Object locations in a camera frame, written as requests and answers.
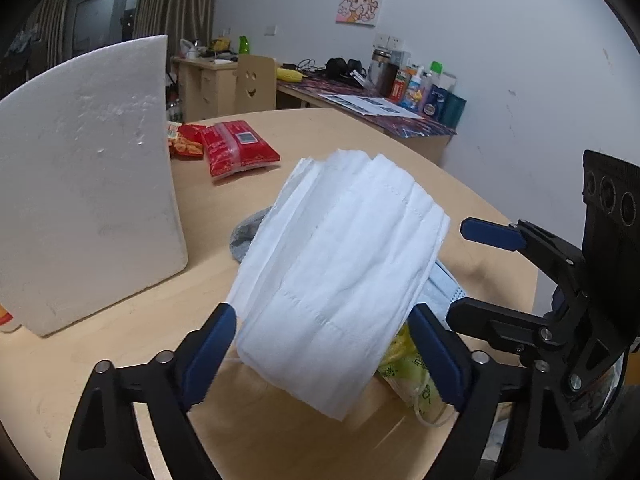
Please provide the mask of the green yellow plastic bag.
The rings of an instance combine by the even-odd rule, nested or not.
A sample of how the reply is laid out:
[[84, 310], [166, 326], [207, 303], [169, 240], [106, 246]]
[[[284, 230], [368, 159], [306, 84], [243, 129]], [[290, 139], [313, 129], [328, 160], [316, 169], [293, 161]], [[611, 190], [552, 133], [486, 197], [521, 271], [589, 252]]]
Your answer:
[[444, 426], [454, 409], [439, 395], [433, 378], [405, 323], [387, 348], [378, 374], [388, 383], [418, 422], [425, 427]]

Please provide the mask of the white face mask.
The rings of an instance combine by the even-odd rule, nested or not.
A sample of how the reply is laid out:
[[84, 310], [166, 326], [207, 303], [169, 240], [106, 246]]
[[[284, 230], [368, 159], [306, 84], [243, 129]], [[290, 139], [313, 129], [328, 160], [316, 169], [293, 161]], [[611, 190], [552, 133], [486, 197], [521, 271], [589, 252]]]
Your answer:
[[345, 418], [418, 302], [448, 230], [442, 207], [383, 155], [302, 159], [229, 292], [240, 359]]

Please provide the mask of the grey cloth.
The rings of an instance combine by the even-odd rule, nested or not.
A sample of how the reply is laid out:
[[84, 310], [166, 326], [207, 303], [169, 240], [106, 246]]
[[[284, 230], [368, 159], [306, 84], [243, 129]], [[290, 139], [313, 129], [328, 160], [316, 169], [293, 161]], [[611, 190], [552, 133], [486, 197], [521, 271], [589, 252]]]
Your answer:
[[254, 240], [256, 233], [262, 224], [262, 220], [269, 214], [270, 207], [251, 214], [242, 220], [231, 232], [229, 250], [231, 257], [241, 263], [244, 259], [250, 244]]

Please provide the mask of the blue face mask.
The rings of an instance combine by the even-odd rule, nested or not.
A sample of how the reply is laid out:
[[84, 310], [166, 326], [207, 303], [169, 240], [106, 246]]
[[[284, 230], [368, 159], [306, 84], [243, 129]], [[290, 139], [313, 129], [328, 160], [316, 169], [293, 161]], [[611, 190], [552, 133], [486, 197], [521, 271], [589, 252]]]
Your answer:
[[446, 330], [450, 330], [446, 321], [450, 306], [455, 301], [465, 297], [466, 291], [460, 286], [452, 273], [440, 260], [436, 260], [424, 289], [420, 292], [418, 304], [426, 304], [440, 324]]

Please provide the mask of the plastic jar orange label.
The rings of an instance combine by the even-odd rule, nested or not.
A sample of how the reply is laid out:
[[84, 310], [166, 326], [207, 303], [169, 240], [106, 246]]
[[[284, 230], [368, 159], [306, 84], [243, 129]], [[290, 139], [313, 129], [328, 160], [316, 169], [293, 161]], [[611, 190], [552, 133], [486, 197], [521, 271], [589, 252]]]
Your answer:
[[17, 322], [14, 316], [4, 307], [0, 307], [0, 332], [13, 333], [21, 327], [21, 323]]

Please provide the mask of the teal cup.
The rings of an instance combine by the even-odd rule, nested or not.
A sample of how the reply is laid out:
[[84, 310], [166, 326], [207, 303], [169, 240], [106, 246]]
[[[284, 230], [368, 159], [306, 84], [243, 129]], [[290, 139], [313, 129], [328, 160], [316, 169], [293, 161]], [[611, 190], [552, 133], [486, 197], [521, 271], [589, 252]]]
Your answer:
[[442, 106], [439, 122], [450, 129], [457, 128], [464, 112], [465, 105], [465, 99], [460, 98], [460, 96], [457, 96], [454, 93], [449, 93], [444, 105]]

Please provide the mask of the white styrofoam box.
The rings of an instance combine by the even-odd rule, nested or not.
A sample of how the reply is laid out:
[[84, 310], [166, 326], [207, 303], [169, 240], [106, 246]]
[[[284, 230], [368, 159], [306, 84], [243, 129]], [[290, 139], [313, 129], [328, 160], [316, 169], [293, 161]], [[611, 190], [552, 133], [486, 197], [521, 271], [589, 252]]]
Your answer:
[[1, 303], [44, 337], [188, 263], [168, 150], [167, 39], [112, 44], [1, 102]]

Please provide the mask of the white printed paper sheet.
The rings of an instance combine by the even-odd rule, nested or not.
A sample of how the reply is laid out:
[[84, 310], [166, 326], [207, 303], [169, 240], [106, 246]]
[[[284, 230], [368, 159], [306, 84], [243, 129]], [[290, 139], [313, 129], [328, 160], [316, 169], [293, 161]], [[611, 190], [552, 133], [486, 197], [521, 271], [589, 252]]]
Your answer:
[[396, 105], [384, 98], [355, 96], [354, 94], [320, 93], [320, 98], [349, 112], [361, 116], [395, 117], [422, 120], [423, 117], [411, 110]]

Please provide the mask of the dark glass jar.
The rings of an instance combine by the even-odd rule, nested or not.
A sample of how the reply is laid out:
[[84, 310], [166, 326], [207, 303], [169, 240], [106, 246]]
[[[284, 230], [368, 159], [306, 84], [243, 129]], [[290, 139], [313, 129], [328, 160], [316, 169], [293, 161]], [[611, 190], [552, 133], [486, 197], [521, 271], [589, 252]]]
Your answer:
[[368, 76], [373, 89], [383, 98], [392, 94], [398, 70], [392, 52], [382, 48], [373, 50]]

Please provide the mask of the black headphones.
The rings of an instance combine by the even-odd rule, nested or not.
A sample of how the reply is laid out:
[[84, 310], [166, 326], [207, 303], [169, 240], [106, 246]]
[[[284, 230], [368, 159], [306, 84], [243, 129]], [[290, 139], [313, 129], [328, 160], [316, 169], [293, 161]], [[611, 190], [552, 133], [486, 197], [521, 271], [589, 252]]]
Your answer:
[[342, 84], [363, 86], [367, 78], [367, 72], [363, 69], [361, 62], [353, 58], [348, 61], [345, 61], [344, 58], [330, 58], [326, 61], [324, 76], [326, 76], [326, 79], [341, 82]]

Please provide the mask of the red orange snack bag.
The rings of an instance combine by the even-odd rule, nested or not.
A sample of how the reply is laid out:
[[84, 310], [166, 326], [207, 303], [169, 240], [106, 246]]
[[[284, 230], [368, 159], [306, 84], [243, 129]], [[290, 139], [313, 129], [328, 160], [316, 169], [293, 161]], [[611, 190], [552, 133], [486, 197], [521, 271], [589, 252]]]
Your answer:
[[196, 159], [204, 157], [202, 131], [205, 126], [167, 123], [168, 150], [171, 158]]

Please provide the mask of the wooden smiley chair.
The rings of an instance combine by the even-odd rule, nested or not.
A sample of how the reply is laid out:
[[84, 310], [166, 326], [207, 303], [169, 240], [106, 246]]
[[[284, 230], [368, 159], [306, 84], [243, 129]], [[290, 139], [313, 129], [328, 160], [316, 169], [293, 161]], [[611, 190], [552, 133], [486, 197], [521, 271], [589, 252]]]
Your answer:
[[277, 105], [277, 68], [269, 56], [241, 54], [236, 66], [236, 114], [265, 112]]

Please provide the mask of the brown curtain left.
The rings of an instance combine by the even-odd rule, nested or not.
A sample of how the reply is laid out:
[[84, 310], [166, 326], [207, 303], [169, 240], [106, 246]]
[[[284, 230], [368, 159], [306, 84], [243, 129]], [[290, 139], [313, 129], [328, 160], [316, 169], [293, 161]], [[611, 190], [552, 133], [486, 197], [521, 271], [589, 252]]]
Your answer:
[[41, 0], [29, 23], [37, 29], [37, 40], [46, 47], [46, 66], [63, 61], [64, 29], [68, 0]]

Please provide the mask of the brown curtain right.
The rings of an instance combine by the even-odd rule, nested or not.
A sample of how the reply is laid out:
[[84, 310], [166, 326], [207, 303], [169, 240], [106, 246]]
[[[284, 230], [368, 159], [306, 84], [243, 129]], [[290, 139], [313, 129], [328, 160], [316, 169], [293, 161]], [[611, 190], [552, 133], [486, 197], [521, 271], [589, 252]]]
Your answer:
[[134, 38], [167, 36], [167, 58], [180, 52], [180, 40], [212, 38], [214, 0], [138, 0]]

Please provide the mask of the cartoon girl wall picture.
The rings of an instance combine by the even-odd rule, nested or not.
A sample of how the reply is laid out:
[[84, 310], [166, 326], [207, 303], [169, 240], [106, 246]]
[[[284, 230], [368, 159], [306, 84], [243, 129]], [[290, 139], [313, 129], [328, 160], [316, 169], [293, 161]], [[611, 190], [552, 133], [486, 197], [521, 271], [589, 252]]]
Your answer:
[[337, 23], [375, 26], [383, 0], [340, 0], [335, 21]]

